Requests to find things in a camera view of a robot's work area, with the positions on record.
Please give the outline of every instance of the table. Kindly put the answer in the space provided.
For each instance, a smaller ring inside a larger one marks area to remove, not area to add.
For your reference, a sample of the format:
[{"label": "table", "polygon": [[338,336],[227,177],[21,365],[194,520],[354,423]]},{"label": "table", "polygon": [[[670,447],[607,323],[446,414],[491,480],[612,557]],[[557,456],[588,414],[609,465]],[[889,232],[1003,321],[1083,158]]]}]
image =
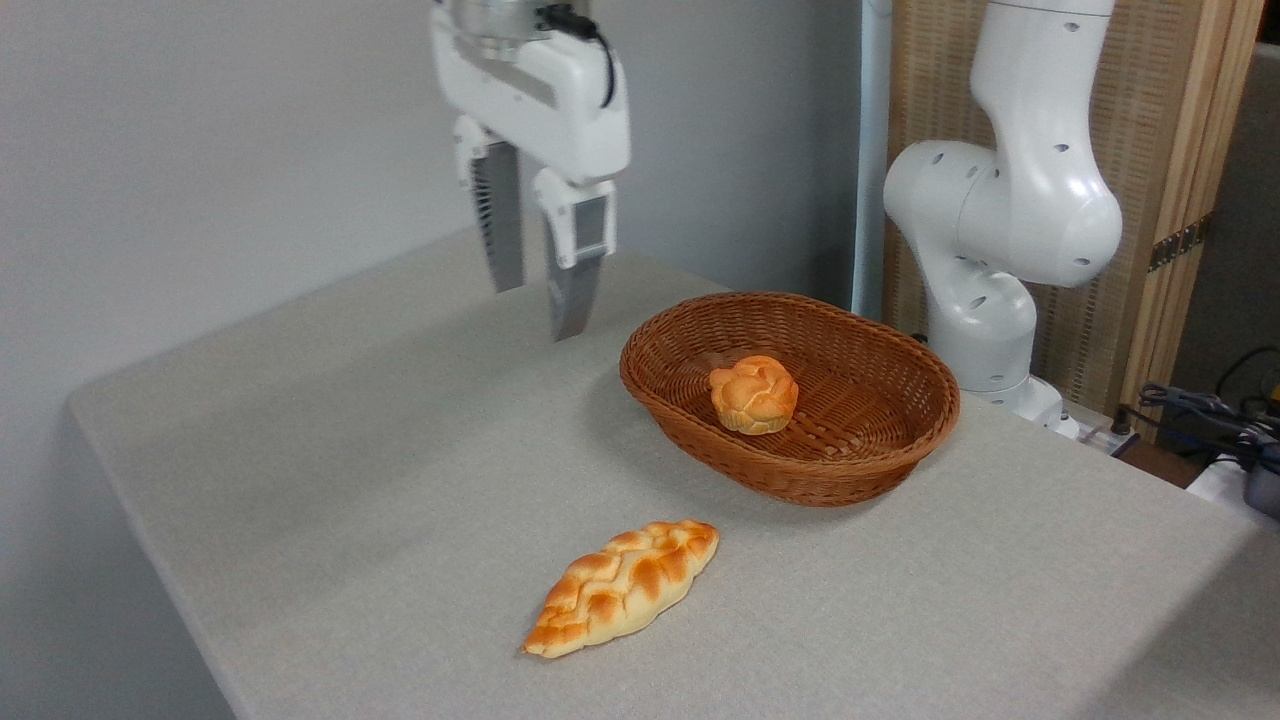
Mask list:
[{"label": "table", "polygon": [[[70,406],[241,717],[1280,716],[1280,539],[1103,454],[965,401],[836,510],[684,455],[617,357],[716,290],[620,254],[552,343],[457,237]],[[684,602],[517,653],[571,560],[680,518],[723,538]]]}]

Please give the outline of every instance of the braided bread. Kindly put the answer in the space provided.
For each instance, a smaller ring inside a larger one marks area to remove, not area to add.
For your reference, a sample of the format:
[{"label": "braided bread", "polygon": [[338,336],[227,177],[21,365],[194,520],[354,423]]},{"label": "braided bread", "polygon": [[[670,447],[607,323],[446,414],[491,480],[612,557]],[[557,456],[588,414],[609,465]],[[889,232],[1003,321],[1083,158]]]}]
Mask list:
[{"label": "braided bread", "polygon": [[721,424],[746,436],[787,427],[800,397],[791,373],[767,355],[744,357],[728,370],[712,370],[707,379]]},{"label": "braided bread", "polygon": [[622,533],[570,564],[522,650],[559,657],[640,630],[684,600],[718,544],[716,528],[696,520]]}]

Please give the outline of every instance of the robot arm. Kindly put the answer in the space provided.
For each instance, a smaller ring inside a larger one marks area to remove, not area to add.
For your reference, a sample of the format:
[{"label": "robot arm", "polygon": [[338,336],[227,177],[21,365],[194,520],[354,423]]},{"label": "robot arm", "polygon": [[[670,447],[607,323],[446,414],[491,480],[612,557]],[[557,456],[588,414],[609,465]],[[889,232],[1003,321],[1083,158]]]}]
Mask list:
[{"label": "robot arm", "polygon": [[440,86],[463,114],[458,178],[471,190],[499,291],[524,284],[518,152],[547,222],[553,336],[577,334],[600,260],[617,247],[631,160],[626,77],[595,23],[567,3],[448,0],[433,15]]},{"label": "robot arm", "polygon": [[1061,396],[1030,377],[1036,306],[1019,278],[1083,284],[1111,260],[1121,215],[1088,110],[1114,0],[992,0],[970,86],[996,149],[902,151],[884,206],[915,255],[929,345],[960,387],[1056,427]]}]

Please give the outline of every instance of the bread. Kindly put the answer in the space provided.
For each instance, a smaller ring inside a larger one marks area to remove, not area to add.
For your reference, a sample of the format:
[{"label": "bread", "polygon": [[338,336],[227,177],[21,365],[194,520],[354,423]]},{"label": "bread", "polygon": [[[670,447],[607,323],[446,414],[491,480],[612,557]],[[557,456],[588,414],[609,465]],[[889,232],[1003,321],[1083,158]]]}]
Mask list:
[{"label": "bread", "polygon": [[640,630],[684,600],[718,546],[716,528],[698,520],[622,533],[568,566],[522,650],[559,657]]},{"label": "bread", "polygon": [[712,405],[722,425],[748,436],[776,433],[795,413],[800,387],[773,357],[753,355],[730,370],[712,370]]}]

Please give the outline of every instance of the brown wicker basket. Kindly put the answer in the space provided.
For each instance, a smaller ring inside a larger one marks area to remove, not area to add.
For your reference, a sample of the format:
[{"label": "brown wicker basket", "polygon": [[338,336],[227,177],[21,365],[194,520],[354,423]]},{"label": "brown wicker basket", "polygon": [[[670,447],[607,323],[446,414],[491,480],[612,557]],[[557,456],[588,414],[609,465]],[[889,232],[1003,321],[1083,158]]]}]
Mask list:
[{"label": "brown wicker basket", "polygon": [[[724,429],[707,375],[771,355],[800,386],[787,427]],[[622,383],[685,452],[744,486],[835,507],[897,487],[960,415],[955,377],[915,340],[824,302],[781,292],[687,300],[640,325]]]}]

